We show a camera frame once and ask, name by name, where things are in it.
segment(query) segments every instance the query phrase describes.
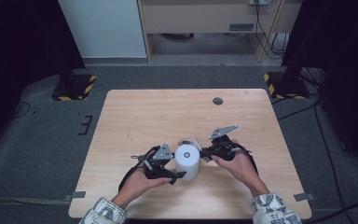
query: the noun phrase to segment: gray floor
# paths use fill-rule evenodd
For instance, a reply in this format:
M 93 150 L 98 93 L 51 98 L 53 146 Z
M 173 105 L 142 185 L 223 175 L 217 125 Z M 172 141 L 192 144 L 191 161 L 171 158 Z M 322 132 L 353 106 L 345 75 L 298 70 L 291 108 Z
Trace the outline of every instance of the gray floor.
M 263 74 L 283 70 L 279 60 L 257 63 L 249 53 L 249 46 L 218 50 L 219 41 L 239 35 L 200 35 L 182 41 L 160 37 L 153 62 L 112 63 L 91 66 L 97 75 L 89 98 L 84 101 L 52 102 L 50 94 L 59 77 L 45 78 L 24 89 L 21 101 L 0 136 L 0 199 L 37 199 L 41 203 L 61 203 L 66 194 L 76 189 L 83 162 L 103 107 L 103 101 L 112 89 L 196 89 L 196 88 L 261 88 L 267 89 Z M 209 51 L 195 51 L 195 42 L 203 39 Z M 311 70 L 316 77 L 316 69 Z M 309 86 L 312 93 L 316 90 Z M 314 104 L 318 96 L 305 100 L 271 99 L 277 118 Z M 358 155 L 341 149 L 339 137 L 325 111 L 316 106 L 328 150 L 337 173 L 337 182 L 344 206 L 358 203 Z M 87 135 L 82 123 L 93 116 Z M 340 210 L 337 186 L 328 159 L 327 149 L 318 128 L 313 108 L 280 121 L 281 129 L 305 192 L 316 199 L 310 201 L 312 218 L 324 217 Z M 69 205 L 30 205 L 7 200 L 0 203 L 0 223 L 77 223 L 79 219 L 67 214 Z M 348 212 L 353 223 L 358 223 L 358 207 Z M 163 220 L 153 223 L 203 223 L 206 221 Z M 130 223 L 146 223 L 130 220 Z M 208 223 L 227 223 L 209 221 Z M 320 223 L 350 223 L 344 214 Z

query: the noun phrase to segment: sleeve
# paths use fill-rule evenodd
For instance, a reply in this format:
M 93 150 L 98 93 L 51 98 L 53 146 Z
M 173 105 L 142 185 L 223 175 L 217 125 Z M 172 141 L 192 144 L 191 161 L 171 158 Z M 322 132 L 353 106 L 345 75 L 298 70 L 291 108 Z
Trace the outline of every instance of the sleeve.
M 283 204 L 277 193 L 262 194 L 252 199 L 254 224 L 300 224 L 298 215 Z
M 122 224 L 127 218 L 127 212 L 110 202 L 100 198 L 79 224 Z

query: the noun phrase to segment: yellow and black tape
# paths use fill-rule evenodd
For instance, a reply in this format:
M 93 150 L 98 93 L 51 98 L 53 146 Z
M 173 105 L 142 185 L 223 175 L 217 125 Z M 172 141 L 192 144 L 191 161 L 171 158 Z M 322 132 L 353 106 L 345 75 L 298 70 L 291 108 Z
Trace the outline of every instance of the yellow and black tape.
M 264 74 L 264 80 L 266 81 L 268 90 L 269 90 L 269 94 L 271 95 L 271 97 L 273 99 L 283 99 L 283 98 L 293 98 L 293 99 L 305 99 L 307 98 L 304 95 L 301 94 L 290 94 L 290 93 L 286 93 L 286 94 L 282 94 L 282 93 L 278 93 L 276 92 L 276 88 L 274 87 L 273 83 L 271 82 L 271 79 L 269 78 L 269 74 Z
M 88 85 L 87 85 L 87 87 L 85 88 L 85 90 L 83 91 L 82 94 L 72 95 L 72 96 L 71 95 L 61 95 L 61 96 L 53 97 L 52 100 L 53 101 L 71 101 L 71 100 L 85 100 L 85 99 L 87 99 L 87 97 L 89 96 L 90 91 L 92 89 L 92 86 L 94 85 L 94 81 L 95 81 L 96 77 L 97 76 L 90 76 Z

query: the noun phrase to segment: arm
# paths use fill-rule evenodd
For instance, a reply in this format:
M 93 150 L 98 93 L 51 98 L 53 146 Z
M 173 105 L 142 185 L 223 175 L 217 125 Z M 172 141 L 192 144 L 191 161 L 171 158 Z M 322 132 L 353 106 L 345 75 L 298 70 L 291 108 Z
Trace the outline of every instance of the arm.
M 266 184 L 260 179 L 249 158 L 242 152 L 237 152 L 232 161 L 224 161 L 212 156 L 217 165 L 229 170 L 232 175 L 251 191 L 252 203 L 255 208 L 254 224 L 287 223 L 297 224 L 301 220 L 297 214 L 283 204 L 281 196 L 270 193 Z
M 127 218 L 124 210 L 149 189 L 164 185 L 170 178 L 147 179 L 142 166 L 129 176 L 121 191 L 112 199 L 101 198 L 82 218 L 80 224 L 121 224 Z

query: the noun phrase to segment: wooden table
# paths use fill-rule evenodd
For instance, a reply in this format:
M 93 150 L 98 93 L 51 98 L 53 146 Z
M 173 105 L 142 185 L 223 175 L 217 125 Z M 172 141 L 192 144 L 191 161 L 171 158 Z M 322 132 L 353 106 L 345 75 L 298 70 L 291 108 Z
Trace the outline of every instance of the wooden table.
M 213 98 L 220 97 L 222 105 Z M 114 90 L 107 94 L 76 191 L 85 198 L 72 200 L 69 215 L 83 217 L 102 196 L 117 194 L 124 174 L 145 154 L 168 143 L 172 152 L 184 137 L 196 137 L 202 147 L 212 143 L 216 127 L 239 125 L 231 139 L 253 152 L 260 177 L 270 191 L 279 192 L 301 218 L 309 218 L 307 201 L 296 168 L 284 142 L 268 94 L 264 90 Z M 174 169 L 174 160 L 167 169 Z M 213 161 L 200 163 L 195 180 L 149 190 L 128 207 L 129 218 L 252 218 L 250 191 Z

